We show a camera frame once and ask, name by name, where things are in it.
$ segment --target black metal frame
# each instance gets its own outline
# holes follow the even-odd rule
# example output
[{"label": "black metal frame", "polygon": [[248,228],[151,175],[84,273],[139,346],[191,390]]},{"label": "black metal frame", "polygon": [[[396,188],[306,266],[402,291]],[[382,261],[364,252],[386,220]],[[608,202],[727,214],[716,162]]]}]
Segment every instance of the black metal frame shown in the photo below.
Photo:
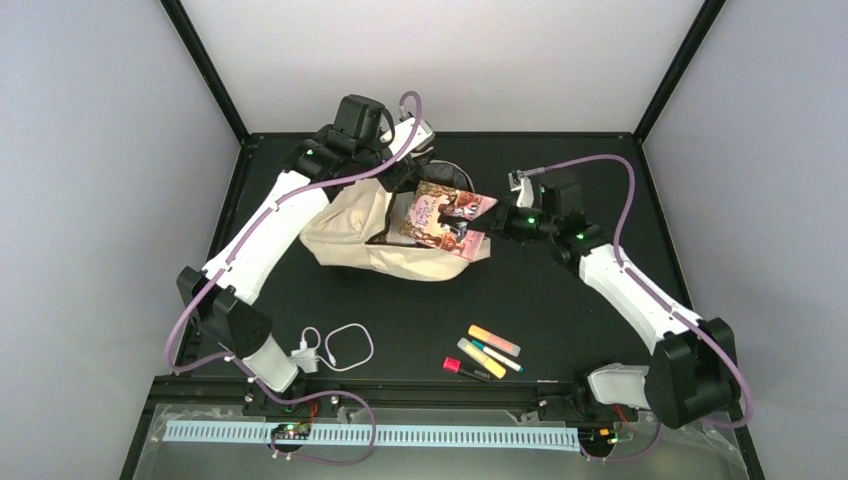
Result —
[{"label": "black metal frame", "polygon": [[[198,70],[203,76],[206,84],[209,87],[213,97],[217,101],[222,113],[226,117],[233,134],[242,145],[241,152],[236,162],[235,170],[224,199],[222,214],[216,226],[215,233],[212,239],[212,244],[209,249],[209,258],[217,254],[227,242],[227,232],[231,230],[232,215],[235,212],[236,204],[238,203],[239,193],[242,190],[245,176],[250,169],[252,162],[252,152],[256,148],[255,142],[258,140],[253,138],[256,134],[251,135],[238,111],[230,98],[227,90],[218,75],[211,58],[203,47],[197,32],[191,24],[185,8],[183,8],[180,0],[161,0],[163,7],[168,12],[171,21],[188,49],[191,57],[197,65]],[[631,137],[638,152],[638,161],[641,163],[645,172],[649,172],[647,159],[645,157],[642,145],[650,133],[652,127],[658,120],[663,108],[668,103],[671,95],[680,82],[686,68],[692,61],[698,47],[704,40],[715,21],[725,0],[706,0],[698,15],[696,16],[692,26],[690,27],[686,37],[684,38],[680,48],[677,51],[674,59],[669,65],[662,82],[654,93],[651,102],[645,110],[638,126],[633,134],[622,133],[616,134],[625,137]],[[522,135],[523,132],[510,133],[509,135]],[[291,135],[299,138],[308,136],[303,133],[283,134]],[[504,133],[492,134],[493,136],[502,136]],[[563,135],[562,133],[551,133],[551,135]],[[613,135],[612,133],[581,133],[580,136]],[[669,236],[668,227],[665,218],[662,215],[659,198],[650,174],[646,175],[648,182],[648,190],[651,195],[654,207],[659,212],[659,218],[666,244],[670,251],[674,251],[674,247]],[[673,256],[673,265],[675,270],[676,280],[681,286],[683,293],[682,303],[691,307],[691,299],[686,289],[686,284],[683,279],[682,270],[676,256]],[[177,355],[178,363],[187,363],[194,360],[199,347],[199,336],[197,330],[192,325],[187,325],[186,334],[183,336],[183,342],[180,345]],[[405,407],[432,407],[432,408],[500,408],[506,410],[520,410],[522,405],[531,405],[532,401],[537,401],[540,397],[546,395],[562,395],[563,392],[548,392],[545,386],[533,387],[516,387],[514,389],[492,389],[491,391],[478,391],[478,386],[474,390],[454,388],[445,388],[443,385],[408,385],[396,384],[389,385],[381,382],[380,385],[370,385],[367,383],[358,384],[325,384],[326,382],[306,380],[307,391],[320,391],[329,388],[344,388],[349,391],[357,392],[364,395],[373,402],[376,406],[405,406]],[[556,388],[569,390],[570,384],[561,384]],[[133,472],[138,463],[139,455],[144,446],[144,439],[147,430],[150,426],[153,413],[159,403],[197,403],[197,404],[219,404],[219,405],[245,405],[245,395],[255,394],[250,390],[249,384],[243,379],[228,379],[228,378],[191,378],[190,376],[163,376],[156,377],[151,386],[150,393],[142,411],[141,419],[133,437],[130,449],[127,455],[124,469],[121,473],[121,478],[132,478]],[[737,407],[732,410],[731,417],[739,418],[741,411]],[[557,410],[555,415],[562,416],[564,412]],[[747,428],[740,428],[735,431],[736,438],[739,443],[743,458],[748,468],[748,475],[752,480],[765,478],[762,468],[759,464],[756,451],[754,449],[751,435]]]}]

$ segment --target black table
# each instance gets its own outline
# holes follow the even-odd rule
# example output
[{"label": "black table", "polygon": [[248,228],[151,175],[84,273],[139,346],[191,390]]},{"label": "black table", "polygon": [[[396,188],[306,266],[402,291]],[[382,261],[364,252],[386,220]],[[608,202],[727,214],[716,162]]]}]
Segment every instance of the black table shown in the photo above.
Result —
[{"label": "black table", "polygon": [[[219,232],[229,242],[276,180],[286,155],[305,135],[254,134],[222,213]],[[437,158],[461,165],[477,190],[508,193],[507,172],[576,157],[613,153],[632,163],[636,197],[622,245],[661,288],[688,303],[668,233],[641,149],[629,134],[441,133]],[[581,183],[587,218],[608,234],[627,193],[627,173],[616,162],[599,161],[572,169]],[[472,323],[520,345],[523,373],[509,372],[497,385],[568,382],[576,372],[602,362],[646,364],[649,355],[636,332],[599,294],[553,263],[547,245],[521,245],[494,238],[492,258],[471,265],[454,280],[412,282],[364,271],[344,278],[321,267],[299,242],[269,275],[255,308],[274,320],[273,334],[286,350],[297,348],[301,330],[325,335],[350,322],[368,327],[376,346],[364,366],[335,373],[321,366],[313,379],[346,382],[475,382],[442,369],[445,356],[463,358],[457,340]],[[362,359],[368,346],[359,329],[333,337],[339,366]],[[199,355],[217,351],[204,339]],[[195,376],[241,377],[232,365],[216,362]]]}]

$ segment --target beige bag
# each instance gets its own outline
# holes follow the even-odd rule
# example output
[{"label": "beige bag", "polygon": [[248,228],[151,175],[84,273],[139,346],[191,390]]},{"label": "beige bag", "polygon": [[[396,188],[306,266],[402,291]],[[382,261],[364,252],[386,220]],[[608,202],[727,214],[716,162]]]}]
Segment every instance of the beige bag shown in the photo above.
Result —
[{"label": "beige bag", "polygon": [[[376,179],[360,180],[342,190],[301,230],[300,241],[321,265],[363,268],[424,282],[450,280],[465,270],[468,260],[417,245],[391,231],[406,215],[412,194],[395,195]],[[406,195],[409,203],[396,201]],[[476,260],[489,257],[490,252],[491,241],[486,238]]]}]

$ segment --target perforated white strip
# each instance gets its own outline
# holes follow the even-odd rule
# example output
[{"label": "perforated white strip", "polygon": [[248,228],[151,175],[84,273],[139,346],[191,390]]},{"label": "perforated white strip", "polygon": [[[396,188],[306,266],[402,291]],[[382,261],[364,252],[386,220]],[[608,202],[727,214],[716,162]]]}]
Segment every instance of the perforated white strip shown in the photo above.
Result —
[{"label": "perforated white strip", "polygon": [[[262,422],[171,420],[162,440],[268,444],[276,426]],[[370,438],[370,425],[314,424],[308,439],[280,438],[277,444],[364,446]],[[374,443],[384,447],[580,449],[576,429],[552,427],[378,425]]]}]

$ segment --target canvas bag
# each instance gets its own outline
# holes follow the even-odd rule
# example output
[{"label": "canvas bag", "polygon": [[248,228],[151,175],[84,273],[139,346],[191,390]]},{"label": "canvas bag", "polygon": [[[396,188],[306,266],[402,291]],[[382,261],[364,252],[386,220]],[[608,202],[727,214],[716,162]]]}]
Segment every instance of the canvas bag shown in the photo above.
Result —
[{"label": "canvas bag", "polygon": [[[471,179],[458,166],[433,160],[420,167],[422,179],[473,191]],[[443,250],[396,243],[389,227],[406,214],[406,205],[396,202],[413,192],[387,192],[369,178],[346,187],[300,232],[300,241],[321,265],[374,270],[407,280],[437,282],[450,280],[465,270],[469,261]],[[484,239],[476,260],[489,257],[491,241]]]}]

